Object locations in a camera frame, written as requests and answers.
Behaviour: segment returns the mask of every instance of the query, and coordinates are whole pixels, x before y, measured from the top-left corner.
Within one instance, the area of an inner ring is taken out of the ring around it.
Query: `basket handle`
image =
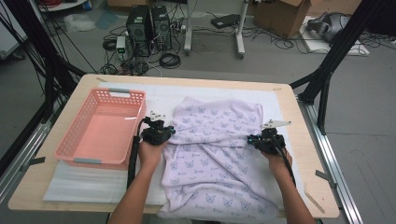
[[[108,88],[111,96],[117,97],[131,97],[131,91],[126,89]]]
[[[92,164],[102,164],[102,160],[86,159],[86,158],[74,158],[74,159],[73,159],[73,162],[92,163]]]

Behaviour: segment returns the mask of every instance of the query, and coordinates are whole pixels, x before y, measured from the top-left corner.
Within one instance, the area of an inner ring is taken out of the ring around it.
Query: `gray floor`
[[[104,11],[88,12],[98,21]],[[210,18],[199,21],[210,26]],[[107,30],[95,29],[70,34],[82,53],[98,69],[104,63],[102,37],[125,23],[117,19]],[[64,40],[71,62],[91,71],[70,44]],[[193,36],[193,52],[181,51],[181,66],[161,69],[163,77],[241,80],[291,83],[315,71],[325,55],[302,54],[297,48],[280,49],[268,35],[245,38],[246,56],[239,60],[232,36],[199,33]],[[304,45],[298,42],[300,49]],[[396,223],[396,50],[370,48],[369,57],[347,56],[332,78],[326,118],[326,131],[346,182],[364,223]],[[149,70],[147,76],[160,73]],[[295,90],[300,93],[303,88]],[[0,156],[5,153],[27,121],[43,102],[43,96],[28,60],[0,62]],[[0,223],[105,223],[100,213],[35,213],[10,211],[7,199],[0,206]],[[279,219],[276,223],[286,223]],[[339,218],[324,223],[347,223]]]

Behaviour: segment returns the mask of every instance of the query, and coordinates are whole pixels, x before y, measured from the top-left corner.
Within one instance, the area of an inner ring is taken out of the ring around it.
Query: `human hand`
[[[153,146],[148,142],[141,142],[139,146],[139,160],[140,166],[155,169],[158,163],[160,163],[161,153],[163,148],[166,146],[166,142],[159,146]]]
[[[288,150],[283,148],[283,152],[286,155],[286,158],[289,161],[290,166],[292,165],[292,157],[289,154]],[[271,172],[273,173],[275,178],[280,178],[282,176],[290,176],[289,170],[286,166],[285,161],[283,158],[279,155],[274,155],[274,154],[268,154],[265,152],[262,152],[262,155],[267,158],[269,161],[269,167]]]

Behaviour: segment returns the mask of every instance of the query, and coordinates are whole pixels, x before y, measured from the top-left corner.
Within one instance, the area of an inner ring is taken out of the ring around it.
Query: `pink plastic basket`
[[[54,156],[70,165],[127,170],[137,124],[146,114],[143,91],[90,91]]]

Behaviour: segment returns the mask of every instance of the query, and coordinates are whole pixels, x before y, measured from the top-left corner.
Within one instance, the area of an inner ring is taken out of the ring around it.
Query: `printed fabric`
[[[262,155],[247,144],[247,135],[261,132],[261,105],[187,97],[175,109],[173,125],[177,132],[163,150],[169,201],[159,217],[232,223],[276,217],[253,162]]]

